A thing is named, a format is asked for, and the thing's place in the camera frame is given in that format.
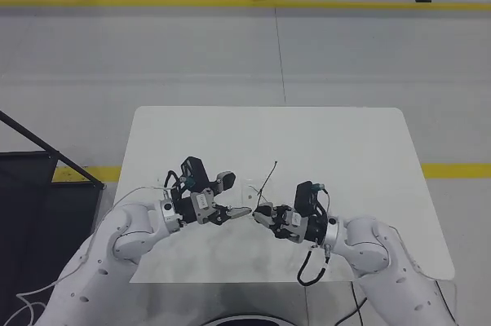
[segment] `floor seam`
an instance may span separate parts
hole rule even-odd
[[[278,58],[280,59],[281,88],[284,92],[284,104],[287,104],[287,101],[285,100],[284,68],[281,63],[280,35],[278,34],[278,18],[276,17],[276,8],[275,8],[275,24],[276,24],[276,39],[278,41]]]
[[[26,26],[26,29],[24,29],[23,35],[20,37],[20,40],[17,42],[17,45],[15,45],[15,48],[14,48],[14,50],[12,51],[12,53],[10,55],[10,58],[8,58],[8,61],[5,64],[4,69],[2,70],[2,72],[0,74],[0,82],[4,78],[4,76],[7,74],[8,69],[11,66],[11,63],[15,60],[15,57],[16,57],[17,53],[19,52],[19,49],[21,48],[21,45],[23,44],[24,39],[28,35],[28,31],[33,26],[33,23],[34,23],[35,19],[38,16],[38,10],[39,9],[37,9],[36,12],[33,14],[33,17],[30,20],[30,22],[28,23],[28,26]]]

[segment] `concrete floor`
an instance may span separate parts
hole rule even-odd
[[[397,107],[422,163],[491,162],[491,13],[0,9],[0,109],[77,163],[120,165],[134,110],[170,104]],[[31,149],[0,124],[0,151]],[[491,179],[428,187],[456,268],[460,324],[491,325]],[[314,326],[353,305],[348,284],[144,293],[128,299],[120,324],[249,311]],[[370,306],[363,313],[384,325]]]

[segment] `small white object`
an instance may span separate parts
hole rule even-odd
[[[291,224],[293,224],[295,227],[299,227],[301,223],[302,223],[302,217],[300,216],[300,214],[293,214],[293,218],[291,219]]]
[[[199,209],[206,209],[209,207],[207,204],[206,196],[204,196],[204,194],[197,195],[197,203]]]

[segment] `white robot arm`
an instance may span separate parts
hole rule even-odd
[[[209,182],[201,161],[189,157],[182,175],[172,171],[175,184],[156,203],[125,203],[103,218],[95,233],[69,261],[56,281],[48,307],[37,326],[90,326],[109,324],[110,309],[137,270],[139,260],[160,240],[191,222],[221,225],[251,212],[215,203],[215,196],[234,184],[235,175],[219,174]],[[399,235],[374,218],[350,221],[331,217],[317,199],[325,187],[302,183],[294,207],[264,203],[254,219],[276,238],[304,240],[323,248],[326,261],[332,253],[345,257],[374,309],[390,326],[454,326],[434,282],[411,259]],[[158,228],[153,230],[150,211]],[[315,284],[299,282],[305,286]]]
[[[315,243],[325,251],[326,263],[332,253],[343,256],[354,273],[354,282],[390,326],[455,325],[435,283],[423,275],[395,230],[371,217],[346,222],[329,216],[317,199],[319,191],[326,192],[325,187],[301,183],[294,208],[264,203],[253,212],[254,219],[271,229],[276,238]],[[301,272],[298,280],[308,286],[320,279],[325,268],[311,282],[303,282]]]
[[[221,225],[251,213],[249,208],[218,205],[215,196],[232,187],[235,175],[224,172],[209,182],[201,160],[189,157],[175,177],[170,195],[155,203],[125,203],[111,210],[62,271],[37,326],[90,326],[109,321],[110,310],[137,270],[140,258],[160,240],[191,222]],[[156,230],[150,211],[158,220]]]

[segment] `black pole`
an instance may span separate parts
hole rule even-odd
[[[82,167],[79,165],[75,164],[72,160],[68,159],[66,156],[61,154],[59,151],[57,151],[55,148],[50,146],[48,143],[46,143],[44,140],[40,139],[38,136],[33,134],[30,130],[24,128],[19,122],[15,121],[14,119],[10,118],[6,113],[0,110],[0,121],[4,122],[8,126],[10,126],[13,130],[17,131],[18,133],[22,134],[24,137],[27,139],[31,140],[33,143],[37,144],[40,148],[44,149],[45,151],[49,152],[51,155],[57,157],[60,161],[63,161],[67,166],[71,167],[72,169],[76,170],[79,174],[81,174],[83,177],[87,178],[90,180],[96,187],[99,187],[100,189],[104,188],[104,184],[100,182],[96,177],[93,175],[89,174],[86,170],[84,170]]]

